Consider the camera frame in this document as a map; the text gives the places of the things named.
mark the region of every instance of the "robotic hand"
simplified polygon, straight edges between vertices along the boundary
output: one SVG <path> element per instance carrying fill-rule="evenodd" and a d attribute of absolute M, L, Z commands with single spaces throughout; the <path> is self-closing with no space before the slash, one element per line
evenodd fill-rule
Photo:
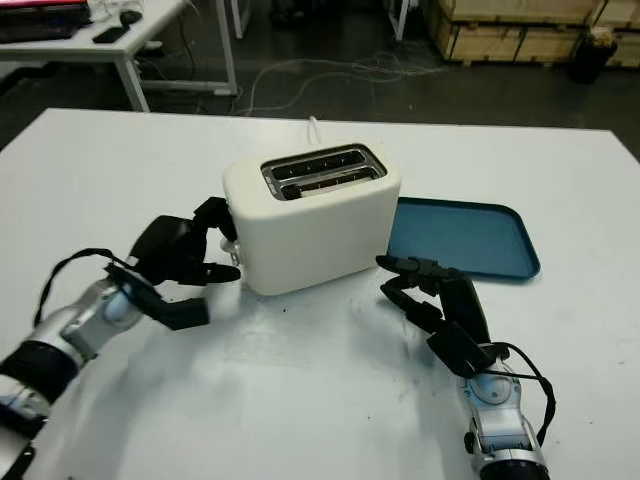
<path fill-rule="evenodd" d="M 204 263 L 209 228 L 230 240 L 236 232 L 225 200 L 210 198 L 192 220 L 161 216 L 136 241 L 127 262 L 108 250 L 86 249 L 54 268 L 40 299 L 31 335 L 0 364 L 0 478 L 21 479 L 35 456 L 31 442 L 53 403 L 80 370 L 115 335 L 148 315 L 171 330 L 208 323 L 204 299 L 167 303 L 154 289 L 165 280 L 185 285 L 240 278 L 236 268 Z M 107 277 L 72 305 L 42 319 L 55 275 L 71 260 L 100 255 L 112 260 Z"/>
<path fill-rule="evenodd" d="M 377 262 L 398 275 L 380 287 L 382 292 L 411 323 L 432 334 L 427 340 L 431 350 L 462 378 L 461 393 L 472 417 L 464 445 L 480 478 L 548 480 L 540 445 L 555 414 L 553 388 L 518 347 L 491 342 L 471 280 L 432 260 L 381 256 Z M 414 287 L 432 297 L 440 295 L 443 312 L 403 292 Z M 522 356 L 535 375 L 514 373 L 504 363 L 509 349 Z M 537 380 L 547 395 L 544 424 L 537 436 L 520 411 L 518 378 Z"/>

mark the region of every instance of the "computer mouse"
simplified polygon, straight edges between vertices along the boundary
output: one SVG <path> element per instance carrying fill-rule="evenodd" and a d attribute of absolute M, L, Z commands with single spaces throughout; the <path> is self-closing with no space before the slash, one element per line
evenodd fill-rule
<path fill-rule="evenodd" d="M 142 13 L 135 10 L 123 10 L 120 12 L 120 22 L 123 26 L 132 25 L 142 18 Z"/>

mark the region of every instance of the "wooden crate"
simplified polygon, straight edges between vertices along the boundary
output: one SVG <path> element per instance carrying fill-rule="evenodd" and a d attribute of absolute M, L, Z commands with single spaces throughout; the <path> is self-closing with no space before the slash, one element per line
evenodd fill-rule
<path fill-rule="evenodd" d="M 601 0 L 429 0 L 454 22 L 582 25 Z"/>
<path fill-rule="evenodd" d="M 444 59 L 463 62 L 513 61 L 522 32 L 521 27 L 458 25 L 437 5 L 428 9 L 427 26 Z"/>
<path fill-rule="evenodd" d="M 516 62 L 568 62 L 577 46 L 578 29 L 527 28 L 516 55 Z"/>
<path fill-rule="evenodd" d="M 610 67 L 640 67 L 640 32 L 618 32 L 618 50 L 609 59 Z"/>
<path fill-rule="evenodd" d="M 593 17 L 598 26 L 640 29 L 640 0 L 601 0 Z"/>

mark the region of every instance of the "keyboard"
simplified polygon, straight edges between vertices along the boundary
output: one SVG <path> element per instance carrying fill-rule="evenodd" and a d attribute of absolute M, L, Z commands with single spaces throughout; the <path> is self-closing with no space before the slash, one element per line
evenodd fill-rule
<path fill-rule="evenodd" d="M 69 25 L 3 25 L 0 26 L 0 43 L 64 40 L 73 37 L 77 31 L 78 27 Z"/>

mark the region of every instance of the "phone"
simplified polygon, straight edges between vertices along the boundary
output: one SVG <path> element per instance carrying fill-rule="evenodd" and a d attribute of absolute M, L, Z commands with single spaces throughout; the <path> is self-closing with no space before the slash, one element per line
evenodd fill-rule
<path fill-rule="evenodd" d="M 93 37 L 93 43 L 115 43 L 116 40 L 128 31 L 128 26 L 109 27 L 104 32 Z"/>

